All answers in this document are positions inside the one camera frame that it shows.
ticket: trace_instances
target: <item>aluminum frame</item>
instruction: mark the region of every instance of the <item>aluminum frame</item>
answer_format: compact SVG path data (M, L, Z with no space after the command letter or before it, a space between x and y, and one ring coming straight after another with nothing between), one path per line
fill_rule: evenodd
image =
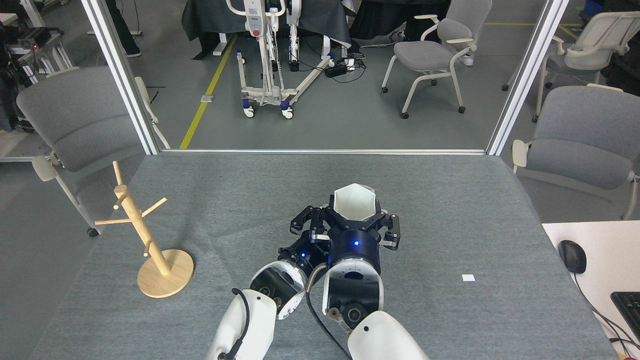
M138 138L140 138L145 154L156 155L159 153L159 149L148 122L149 116L144 110L142 96L138 91L133 72L126 60L126 53L120 44L120 39L107 5L104 0L82 0L82 4L116 81L118 91L120 91L120 95L124 100Z
M518 69L514 85L509 90L500 119L486 148L488 155L500 156L502 153L568 3L569 0L548 0L545 4Z

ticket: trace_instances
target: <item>yellow floor line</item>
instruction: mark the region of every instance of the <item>yellow floor line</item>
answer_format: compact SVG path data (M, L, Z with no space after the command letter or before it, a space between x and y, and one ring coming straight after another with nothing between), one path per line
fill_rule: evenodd
M225 65L227 64L227 59L229 59L229 54L231 53L231 49L236 43L236 39L237 39L237 35L234 35L229 41L229 43L227 44L227 48L225 49L225 52L222 54L222 59L220 60L218 69L216 70L216 73L213 75L213 79L211 79L211 83L209 84L209 87L207 88L207 92L205 93L205 95L213 94L213 89L216 88L218 79L220 78L220 75L222 74L222 70L225 68ZM193 137L193 134L196 132L196 129L198 128L198 124L200 123L202 114L204 114L204 110L207 108L207 104L208 102L200 103L200 106L198 107L198 111L196 111L196 115L193 117L193 121L191 121L191 125L189 126L189 129L187 130L187 133L184 135L184 139L182 139L182 143L180 144L181 149L186 149L189 147L191 138Z

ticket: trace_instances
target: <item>blue bin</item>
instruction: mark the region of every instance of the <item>blue bin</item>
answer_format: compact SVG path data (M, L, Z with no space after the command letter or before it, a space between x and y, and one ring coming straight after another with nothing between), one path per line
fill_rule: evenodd
M603 0L587 0L584 4L584 13L589 16L594 16L597 13L602 12Z

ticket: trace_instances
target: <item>white hexagonal cup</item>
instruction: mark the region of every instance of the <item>white hexagonal cup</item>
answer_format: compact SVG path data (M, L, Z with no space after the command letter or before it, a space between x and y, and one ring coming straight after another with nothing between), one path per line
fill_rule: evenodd
M366 220L376 214L376 192L368 186L351 184L333 192L334 210L348 220Z

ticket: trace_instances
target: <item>power strip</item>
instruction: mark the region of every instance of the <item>power strip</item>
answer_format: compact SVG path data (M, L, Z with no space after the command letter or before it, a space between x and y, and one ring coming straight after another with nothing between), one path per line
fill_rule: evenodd
M336 76L344 75L347 73L347 67L343 64L336 64L334 67L330 67L324 70L324 74L328 78L334 78Z

